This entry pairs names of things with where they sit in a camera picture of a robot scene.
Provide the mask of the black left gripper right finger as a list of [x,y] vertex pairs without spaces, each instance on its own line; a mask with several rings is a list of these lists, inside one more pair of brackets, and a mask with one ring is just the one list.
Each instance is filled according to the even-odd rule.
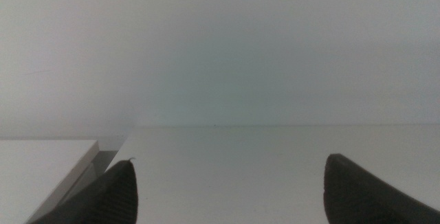
[[324,210],[331,224],[439,224],[439,211],[382,181],[342,154],[327,157]]

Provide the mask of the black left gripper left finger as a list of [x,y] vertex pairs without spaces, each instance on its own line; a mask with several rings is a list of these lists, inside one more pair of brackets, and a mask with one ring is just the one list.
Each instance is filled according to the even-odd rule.
[[32,224],[136,224],[137,218],[135,168],[122,160]]

